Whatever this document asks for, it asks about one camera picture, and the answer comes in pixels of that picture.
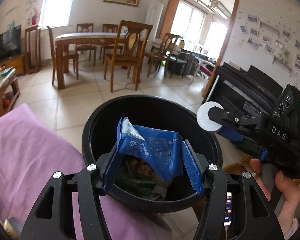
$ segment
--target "phone screen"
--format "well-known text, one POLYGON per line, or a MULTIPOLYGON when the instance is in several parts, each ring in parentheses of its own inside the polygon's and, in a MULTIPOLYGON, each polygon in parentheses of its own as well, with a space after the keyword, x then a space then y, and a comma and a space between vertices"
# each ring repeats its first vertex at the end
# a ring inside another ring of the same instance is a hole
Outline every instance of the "phone screen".
POLYGON ((231 224, 231 212, 232 212, 232 192, 227 192, 226 200, 226 215, 223 226, 229 226, 231 224))

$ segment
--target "black trash can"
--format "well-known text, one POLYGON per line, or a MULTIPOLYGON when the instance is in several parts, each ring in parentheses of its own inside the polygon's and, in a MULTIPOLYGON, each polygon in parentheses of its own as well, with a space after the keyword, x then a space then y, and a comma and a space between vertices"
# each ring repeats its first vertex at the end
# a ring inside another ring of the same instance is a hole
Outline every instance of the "black trash can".
MULTIPOLYGON (((201 129, 193 112, 163 98, 145 95, 112 99, 92 113, 82 134, 82 153, 86 164, 96 163, 102 154, 111 151, 116 143, 118 122, 124 117, 128 117, 132 124, 178 132, 189 140, 196 153, 203 154, 209 163, 222 167, 217 138, 201 129)), ((116 185, 109 195, 130 208, 157 213, 182 210, 203 198, 192 189, 185 168, 183 176, 173 179, 165 202, 139 198, 116 185)))

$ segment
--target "window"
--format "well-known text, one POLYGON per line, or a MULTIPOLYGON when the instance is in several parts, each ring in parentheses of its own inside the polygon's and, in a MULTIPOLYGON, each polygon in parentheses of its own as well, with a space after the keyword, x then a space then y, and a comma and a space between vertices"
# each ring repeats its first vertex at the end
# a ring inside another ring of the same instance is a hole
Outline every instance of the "window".
POLYGON ((198 42, 202 30, 204 13, 193 6, 180 2, 173 20, 171 33, 191 42, 198 42))
POLYGON ((210 26, 205 49, 208 49, 207 56, 211 58, 219 58, 220 51, 225 41, 228 28, 219 22, 213 22, 210 26))
POLYGON ((43 0, 40 23, 43 27, 69 24, 72 0, 43 0))

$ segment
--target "wooden door frame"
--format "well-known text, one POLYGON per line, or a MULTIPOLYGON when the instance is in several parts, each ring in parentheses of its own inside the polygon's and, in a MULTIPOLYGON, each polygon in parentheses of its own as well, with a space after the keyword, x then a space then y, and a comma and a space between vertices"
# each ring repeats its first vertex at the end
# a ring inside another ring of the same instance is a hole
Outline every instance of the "wooden door frame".
MULTIPOLYGON (((163 36, 166 33, 169 33, 171 31, 173 19, 174 19, 175 15, 176 15, 176 11, 177 11, 177 7, 179 5, 179 1, 180 0, 169 0, 168 1, 166 12, 165 12, 165 15, 164 15, 164 18, 163 18, 163 22, 162 22, 162 27, 161 27, 160 35, 159 35, 160 38, 163 38, 163 36)), ((220 56, 219 56, 219 58, 218 58, 218 60, 216 62, 216 67, 213 69, 213 72, 211 74, 210 80, 209 80, 208 84, 206 85, 206 87, 205 87, 205 89, 203 91, 202 97, 204 97, 205 94, 207 93, 207 91, 209 90, 209 87, 210 87, 210 84, 211 84, 211 82, 213 80, 216 68, 217 68, 218 65, 220 65, 220 63, 221 63, 221 61, 223 59, 223 56, 224 56, 224 54, 226 52, 226 48, 228 46, 228 42, 230 40, 230 35, 231 35, 232 28, 233 28, 233 25, 234 25, 235 17, 237 15, 238 6, 239 6, 239 0, 235 0, 234 1, 232 15, 231 15, 231 19, 230 19, 230 23, 229 23, 229 26, 228 26, 228 31, 227 31, 225 40, 223 42, 223 45, 222 45, 222 48, 221 48, 221 51, 220 51, 220 56)))

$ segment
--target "coffee table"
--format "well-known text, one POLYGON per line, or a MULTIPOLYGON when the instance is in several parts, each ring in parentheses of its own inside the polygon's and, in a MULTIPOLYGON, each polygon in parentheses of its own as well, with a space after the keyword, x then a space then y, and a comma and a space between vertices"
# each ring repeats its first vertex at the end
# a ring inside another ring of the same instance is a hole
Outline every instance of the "coffee table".
POLYGON ((12 109, 19 95, 20 89, 17 81, 16 69, 13 68, 8 75, 6 75, 5 77, 0 77, 0 117, 5 115, 12 109), (5 91, 10 85, 13 91, 5 94, 5 91), (3 107, 2 103, 3 95, 5 95, 5 98, 10 101, 10 105, 6 108, 3 107))

